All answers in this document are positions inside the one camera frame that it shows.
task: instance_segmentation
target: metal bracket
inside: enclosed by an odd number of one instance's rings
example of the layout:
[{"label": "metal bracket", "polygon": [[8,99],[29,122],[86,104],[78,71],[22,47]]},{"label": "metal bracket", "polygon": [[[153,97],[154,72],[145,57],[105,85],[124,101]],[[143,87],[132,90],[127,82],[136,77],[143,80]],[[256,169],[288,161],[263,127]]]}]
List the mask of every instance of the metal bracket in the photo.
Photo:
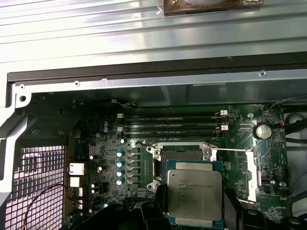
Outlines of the metal bracket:
[{"label": "metal bracket", "polygon": [[0,181],[0,206],[12,191],[15,143],[16,140],[20,137],[20,135],[26,130],[27,125],[28,117],[25,117],[6,138],[6,146],[4,153],[4,177],[3,180]]},{"label": "metal bracket", "polygon": [[256,202],[256,189],[261,186],[261,173],[255,165],[254,151],[249,149],[211,149],[224,151],[245,152],[248,162],[248,170],[251,173],[251,180],[248,182],[248,200]]},{"label": "metal bracket", "polygon": [[217,146],[206,143],[206,142],[159,142],[156,144],[153,144],[152,147],[147,147],[147,152],[151,153],[153,155],[153,158],[161,161],[161,151],[164,146],[199,146],[202,150],[202,159],[203,161],[216,161],[216,153],[217,150],[214,148],[217,148]]},{"label": "metal bracket", "polygon": [[17,93],[15,108],[26,107],[31,102],[31,98],[32,98],[31,93]]},{"label": "metal bracket", "polygon": [[153,193],[157,191],[158,186],[161,185],[161,182],[158,180],[153,180],[153,182],[147,184],[147,189]]}]

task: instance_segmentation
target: mesh grille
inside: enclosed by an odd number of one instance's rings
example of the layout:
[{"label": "mesh grille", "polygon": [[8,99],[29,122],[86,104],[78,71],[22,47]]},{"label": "mesh grille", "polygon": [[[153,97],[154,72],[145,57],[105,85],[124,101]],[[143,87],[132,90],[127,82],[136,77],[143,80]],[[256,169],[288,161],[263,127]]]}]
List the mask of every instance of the mesh grille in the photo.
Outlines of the mesh grille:
[{"label": "mesh grille", "polygon": [[[6,204],[6,230],[23,227],[27,206],[46,187],[64,182],[64,146],[21,149],[12,194]],[[27,230],[57,230],[62,225],[63,187],[42,194],[32,205]]]}]

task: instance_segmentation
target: chip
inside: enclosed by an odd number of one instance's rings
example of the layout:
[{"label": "chip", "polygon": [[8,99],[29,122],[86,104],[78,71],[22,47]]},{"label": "chip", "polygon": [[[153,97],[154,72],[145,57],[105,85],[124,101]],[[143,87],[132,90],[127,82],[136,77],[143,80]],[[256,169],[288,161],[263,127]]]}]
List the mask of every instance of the chip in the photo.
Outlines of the chip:
[{"label": "chip", "polygon": [[221,174],[216,171],[169,170],[168,214],[184,219],[220,220]]}]

